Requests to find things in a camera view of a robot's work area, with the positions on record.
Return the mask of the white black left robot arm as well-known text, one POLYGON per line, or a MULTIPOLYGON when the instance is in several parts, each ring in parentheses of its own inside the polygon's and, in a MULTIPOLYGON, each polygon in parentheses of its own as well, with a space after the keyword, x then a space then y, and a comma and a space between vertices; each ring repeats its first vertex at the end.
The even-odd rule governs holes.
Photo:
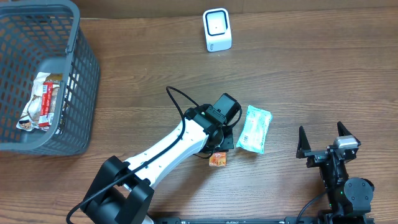
POLYGON ((233 148, 233 118, 241 105, 224 93, 214 105, 189 108, 178 126, 146 151, 100 167, 79 209, 93 223, 156 223, 148 214, 160 181, 186 158, 233 148))

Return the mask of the orange Kleenex tissue pack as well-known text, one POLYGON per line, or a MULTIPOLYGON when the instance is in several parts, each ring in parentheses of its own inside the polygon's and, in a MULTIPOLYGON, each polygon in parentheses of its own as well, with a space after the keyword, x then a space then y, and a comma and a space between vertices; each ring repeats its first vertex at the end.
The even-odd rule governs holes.
POLYGON ((209 166, 212 167, 226 167, 226 153, 216 152, 209 158, 209 166))

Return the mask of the red stick sachet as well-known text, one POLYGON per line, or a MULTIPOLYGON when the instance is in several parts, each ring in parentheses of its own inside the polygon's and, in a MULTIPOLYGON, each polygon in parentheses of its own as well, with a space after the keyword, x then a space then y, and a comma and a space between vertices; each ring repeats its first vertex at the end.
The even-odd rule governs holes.
POLYGON ((43 83, 42 102, 38 121, 39 128, 47 129, 52 124, 59 89, 59 82, 48 81, 43 83))

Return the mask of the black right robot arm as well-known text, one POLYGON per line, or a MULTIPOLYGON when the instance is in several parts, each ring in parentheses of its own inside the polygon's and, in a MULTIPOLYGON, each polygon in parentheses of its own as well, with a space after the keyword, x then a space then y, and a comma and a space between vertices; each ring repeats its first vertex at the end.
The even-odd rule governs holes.
POLYGON ((296 157, 306 158, 308 168, 317 167, 325 191, 309 201, 296 217, 295 223, 304 223, 306 209, 323 196, 328 197, 328 210, 320 210, 312 223, 374 223, 366 218, 371 211, 374 184, 364 178, 349 177, 346 163, 356 158, 361 141, 342 122, 337 122, 338 137, 324 151, 311 150, 303 126, 299 127, 296 157))

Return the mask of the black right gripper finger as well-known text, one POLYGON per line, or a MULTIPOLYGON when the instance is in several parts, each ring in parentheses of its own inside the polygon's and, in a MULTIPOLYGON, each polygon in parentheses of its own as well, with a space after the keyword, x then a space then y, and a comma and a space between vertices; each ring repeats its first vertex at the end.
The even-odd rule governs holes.
POLYGON ((311 147, 307 139, 307 135, 303 126, 299 127, 299 136, 298 136, 298 146, 297 146, 297 153, 306 153, 310 152, 311 147))
POLYGON ((337 128, 338 128, 339 137, 352 136, 356 140, 358 145, 359 146, 361 145, 361 141, 357 137, 355 137, 350 131, 348 131, 348 129, 344 126, 344 124, 341 121, 337 122, 337 128))

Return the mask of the beige Pantree snack pouch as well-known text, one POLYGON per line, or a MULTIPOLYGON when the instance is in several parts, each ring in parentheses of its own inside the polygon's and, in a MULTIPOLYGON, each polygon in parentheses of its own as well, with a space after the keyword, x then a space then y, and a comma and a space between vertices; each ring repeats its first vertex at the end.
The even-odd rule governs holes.
POLYGON ((33 87, 31 89, 30 99, 26 103, 21 117, 16 124, 17 129, 24 131, 32 131, 34 129, 39 129, 42 131, 48 131, 47 129, 39 128, 38 121, 40 116, 40 107, 42 102, 42 86, 44 82, 53 81, 59 82, 62 80, 61 73, 44 73, 39 72, 33 82, 33 87))

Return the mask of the teal wet wipes pack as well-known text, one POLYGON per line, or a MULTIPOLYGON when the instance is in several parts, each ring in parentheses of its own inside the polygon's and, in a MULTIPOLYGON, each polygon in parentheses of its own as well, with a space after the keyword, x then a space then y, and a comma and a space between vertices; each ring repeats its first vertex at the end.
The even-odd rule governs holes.
POLYGON ((273 116, 271 112, 249 105, 243 130, 236 147, 264 154, 266 136, 272 119, 273 116))

